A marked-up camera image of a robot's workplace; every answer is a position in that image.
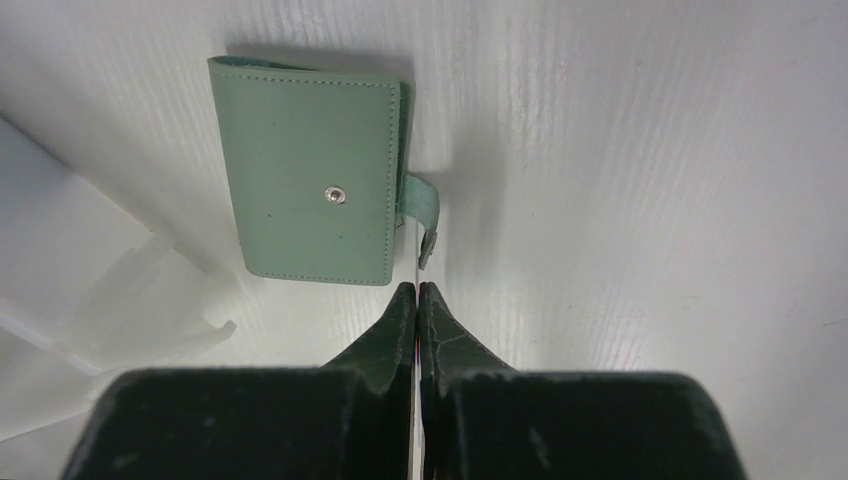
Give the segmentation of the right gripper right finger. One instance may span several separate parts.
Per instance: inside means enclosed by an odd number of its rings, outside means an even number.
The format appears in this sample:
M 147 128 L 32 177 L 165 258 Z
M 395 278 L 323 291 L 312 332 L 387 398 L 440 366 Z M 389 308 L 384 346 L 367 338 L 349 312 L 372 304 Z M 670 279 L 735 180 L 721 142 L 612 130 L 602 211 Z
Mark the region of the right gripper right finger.
M 743 479 L 724 419 L 671 372 L 520 371 L 425 282 L 417 313 L 427 479 Z

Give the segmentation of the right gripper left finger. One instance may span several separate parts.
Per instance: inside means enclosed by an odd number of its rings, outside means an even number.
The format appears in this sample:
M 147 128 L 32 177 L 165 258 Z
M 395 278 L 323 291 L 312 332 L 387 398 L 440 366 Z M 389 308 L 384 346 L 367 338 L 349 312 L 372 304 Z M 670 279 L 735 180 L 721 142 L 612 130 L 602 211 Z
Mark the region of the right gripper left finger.
M 140 369 L 95 405 L 66 479 L 405 479 L 416 289 L 312 368 Z

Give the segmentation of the silver VIP credit card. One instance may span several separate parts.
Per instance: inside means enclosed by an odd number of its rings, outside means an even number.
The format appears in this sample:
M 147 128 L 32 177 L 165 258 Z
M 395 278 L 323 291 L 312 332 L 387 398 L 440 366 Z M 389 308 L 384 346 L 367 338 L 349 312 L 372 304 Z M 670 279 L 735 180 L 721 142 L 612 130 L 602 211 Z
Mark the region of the silver VIP credit card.
M 421 239 L 424 230 L 418 222 L 415 222 L 414 226 L 410 230 L 411 235 L 411 246 L 415 249 L 412 258 L 412 283 L 415 286 L 415 292 L 418 292 L 419 284 L 420 284 L 420 269 L 418 268 L 418 259 L 421 251 Z M 419 352 L 419 337 L 418 334 L 415 334 L 414 337 L 415 345 L 414 345 L 414 363 L 413 363 L 413 377 L 412 377 L 412 387 L 413 387 L 413 418 L 412 418 L 412 432 L 411 432 L 411 441 L 412 446 L 410 447 L 411 460 L 410 460 L 410 479 L 421 480 L 424 477 L 424 452 L 425 452 L 425 439 L 424 439 L 424 427 L 423 427 L 423 410 L 421 405 L 421 360 L 420 360 L 420 352 Z

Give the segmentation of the green leather card holder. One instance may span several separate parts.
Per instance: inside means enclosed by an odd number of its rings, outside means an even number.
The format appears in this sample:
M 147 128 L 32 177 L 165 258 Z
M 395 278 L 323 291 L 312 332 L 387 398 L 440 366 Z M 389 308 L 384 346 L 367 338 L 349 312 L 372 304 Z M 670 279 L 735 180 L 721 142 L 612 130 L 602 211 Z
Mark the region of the green leather card holder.
M 396 230 L 437 241 L 440 195 L 408 172 L 413 99 L 396 77 L 222 55 L 208 60 L 239 244 L 259 277 L 384 286 Z

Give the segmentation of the clear plastic card box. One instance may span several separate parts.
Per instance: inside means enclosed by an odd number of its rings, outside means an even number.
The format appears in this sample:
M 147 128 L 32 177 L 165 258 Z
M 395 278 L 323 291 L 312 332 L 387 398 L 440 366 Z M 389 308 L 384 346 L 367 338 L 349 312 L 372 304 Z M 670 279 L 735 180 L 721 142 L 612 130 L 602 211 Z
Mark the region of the clear plastic card box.
M 1 126 L 1 436 L 88 410 L 112 375 L 208 350 L 206 275 L 9 123 Z

